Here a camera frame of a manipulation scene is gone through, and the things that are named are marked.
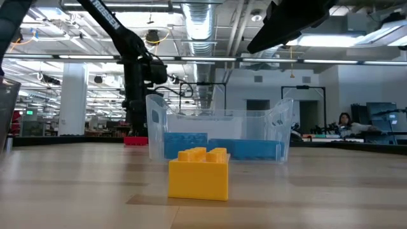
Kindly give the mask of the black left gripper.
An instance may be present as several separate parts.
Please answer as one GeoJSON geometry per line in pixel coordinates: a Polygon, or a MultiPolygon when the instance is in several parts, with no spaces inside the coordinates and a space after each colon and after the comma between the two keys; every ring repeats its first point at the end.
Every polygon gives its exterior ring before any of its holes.
{"type": "Polygon", "coordinates": [[[144,84],[144,67],[146,59],[123,61],[125,100],[122,106],[130,110],[130,122],[134,137],[147,137],[146,86],[144,84]]]}

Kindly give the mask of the red toy block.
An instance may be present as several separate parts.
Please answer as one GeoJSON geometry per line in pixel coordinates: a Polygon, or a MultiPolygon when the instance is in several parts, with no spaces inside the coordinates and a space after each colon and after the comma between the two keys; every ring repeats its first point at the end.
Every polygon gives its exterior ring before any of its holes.
{"type": "Polygon", "coordinates": [[[126,146],[145,146],[148,145],[147,137],[124,137],[123,142],[126,146]]]}

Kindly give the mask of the long blue toy block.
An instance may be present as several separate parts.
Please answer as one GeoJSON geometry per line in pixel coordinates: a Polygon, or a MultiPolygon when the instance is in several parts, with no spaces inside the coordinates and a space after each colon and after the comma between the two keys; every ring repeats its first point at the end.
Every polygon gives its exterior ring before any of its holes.
{"type": "Polygon", "coordinates": [[[233,160],[269,160],[281,162],[286,159],[289,146],[281,141],[244,139],[209,139],[208,148],[226,148],[233,160]]]}

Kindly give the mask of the bright ceiling panel light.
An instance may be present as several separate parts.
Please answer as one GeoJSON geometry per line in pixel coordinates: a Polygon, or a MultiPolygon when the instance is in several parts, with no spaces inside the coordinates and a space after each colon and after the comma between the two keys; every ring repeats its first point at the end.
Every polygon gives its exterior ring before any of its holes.
{"type": "Polygon", "coordinates": [[[287,46],[339,47],[354,46],[364,36],[356,34],[303,34],[286,43],[287,46]]]}

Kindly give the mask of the white plastic bin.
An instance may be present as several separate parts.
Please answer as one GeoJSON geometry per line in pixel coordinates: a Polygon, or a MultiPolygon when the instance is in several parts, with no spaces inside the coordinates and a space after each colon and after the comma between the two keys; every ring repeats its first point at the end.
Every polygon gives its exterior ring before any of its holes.
{"type": "Polygon", "coordinates": [[[211,138],[240,137],[244,127],[244,119],[238,116],[167,114],[161,122],[167,132],[207,133],[211,138]]]}

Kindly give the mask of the white square column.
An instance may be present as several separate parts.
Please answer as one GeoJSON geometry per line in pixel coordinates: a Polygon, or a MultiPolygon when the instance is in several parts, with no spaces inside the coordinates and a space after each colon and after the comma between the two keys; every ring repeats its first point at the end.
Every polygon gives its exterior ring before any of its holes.
{"type": "Polygon", "coordinates": [[[85,63],[65,63],[58,135],[83,135],[85,133],[87,87],[87,65],[85,63]]]}

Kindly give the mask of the yellow square toy block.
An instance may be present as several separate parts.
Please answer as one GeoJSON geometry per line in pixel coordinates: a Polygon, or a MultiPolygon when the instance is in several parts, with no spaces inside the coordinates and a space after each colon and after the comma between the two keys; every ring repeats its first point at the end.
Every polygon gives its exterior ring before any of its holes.
{"type": "Polygon", "coordinates": [[[228,200],[230,154],[226,148],[196,147],[169,161],[168,197],[228,200]]]}

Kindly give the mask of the clear plastic bin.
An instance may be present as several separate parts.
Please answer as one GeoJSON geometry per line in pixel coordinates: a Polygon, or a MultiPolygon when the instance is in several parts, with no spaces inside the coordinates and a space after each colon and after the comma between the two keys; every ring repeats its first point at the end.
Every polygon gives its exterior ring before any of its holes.
{"type": "Polygon", "coordinates": [[[166,115],[185,116],[238,116],[244,119],[244,127],[240,137],[208,138],[209,139],[244,139],[260,141],[281,141],[290,147],[291,125],[293,117],[293,103],[285,98],[276,103],[273,108],[251,111],[227,109],[225,103],[219,99],[211,102],[209,109],[176,107],[158,95],[146,98],[149,157],[152,160],[170,160],[164,158],[164,133],[167,128],[161,122],[166,115]]]}

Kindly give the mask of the long LED light bar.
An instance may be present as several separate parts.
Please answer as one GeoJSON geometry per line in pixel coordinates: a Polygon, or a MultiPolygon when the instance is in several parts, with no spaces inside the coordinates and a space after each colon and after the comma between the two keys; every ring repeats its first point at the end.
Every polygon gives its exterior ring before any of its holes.
{"type": "MultiPolygon", "coordinates": [[[[5,59],[83,61],[83,62],[116,62],[118,55],[47,55],[7,53],[5,59]]],[[[242,63],[279,63],[279,64],[324,64],[324,65],[358,65],[358,66],[397,66],[407,67],[407,61],[387,60],[320,60],[320,59],[264,59],[251,57],[182,57],[162,56],[164,62],[242,62],[242,63]]]]}

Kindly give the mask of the black background robot arms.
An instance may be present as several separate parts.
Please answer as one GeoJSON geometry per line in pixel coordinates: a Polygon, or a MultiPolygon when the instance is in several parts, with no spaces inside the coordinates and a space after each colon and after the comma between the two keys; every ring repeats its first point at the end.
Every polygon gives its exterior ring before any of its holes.
{"type": "Polygon", "coordinates": [[[314,128],[310,129],[310,133],[311,134],[318,134],[318,135],[339,135],[340,131],[339,131],[339,127],[335,124],[329,124],[326,127],[319,127],[319,126],[315,126],[314,128]]]}

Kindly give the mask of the person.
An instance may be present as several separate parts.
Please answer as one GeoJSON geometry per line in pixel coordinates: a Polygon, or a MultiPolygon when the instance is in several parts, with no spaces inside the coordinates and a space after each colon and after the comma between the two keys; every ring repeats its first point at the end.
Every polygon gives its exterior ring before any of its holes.
{"type": "Polygon", "coordinates": [[[11,135],[19,135],[20,134],[20,118],[21,114],[19,111],[13,112],[13,117],[11,120],[9,134],[11,135]]]}
{"type": "Polygon", "coordinates": [[[341,137],[350,137],[361,134],[362,132],[377,131],[373,125],[363,125],[353,122],[348,113],[341,113],[338,120],[339,135],[341,137]]]}

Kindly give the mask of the black rectangular frame stand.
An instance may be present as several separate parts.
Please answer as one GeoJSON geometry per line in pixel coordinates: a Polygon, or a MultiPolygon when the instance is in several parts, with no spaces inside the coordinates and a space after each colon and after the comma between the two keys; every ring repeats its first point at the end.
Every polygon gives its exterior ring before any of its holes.
{"type": "Polygon", "coordinates": [[[280,98],[294,100],[293,122],[301,134],[311,134],[316,125],[327,126],[326,88],[308,85],[281,86],[280,98]]]}

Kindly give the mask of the round silver ceiling duct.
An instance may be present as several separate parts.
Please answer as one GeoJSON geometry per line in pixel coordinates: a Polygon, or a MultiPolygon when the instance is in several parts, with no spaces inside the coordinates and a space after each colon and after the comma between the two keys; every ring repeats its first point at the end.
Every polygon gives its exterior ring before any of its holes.
{"type": "MultiPolygon", "coordinates": [[[[208,57],[213,55],[214,45],[209,41],[213,38],[214,16],[216,7],[213,4],[183,3],[181,5],[185,15],[185,26],[190,53],[194,57],[208,57]]],[[[193,75],[197,83],[208,83],[211,66],[209,64],[193,64],[193,75]]],[[[200,108],[209,109],[211,103],[210,87],[198,86],[194,94],[200,108]]]]}

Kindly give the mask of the dark wall monitor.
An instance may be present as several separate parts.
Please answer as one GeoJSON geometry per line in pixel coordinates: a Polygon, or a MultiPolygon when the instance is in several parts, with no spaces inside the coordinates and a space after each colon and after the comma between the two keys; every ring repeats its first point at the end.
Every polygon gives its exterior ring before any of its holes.
{"type": "Polygon", "coordinates": [[[392,132],[397,124],[397,105],[394,102],[368,102],[366,104],[371,124],[382,132],[392,132]]]}

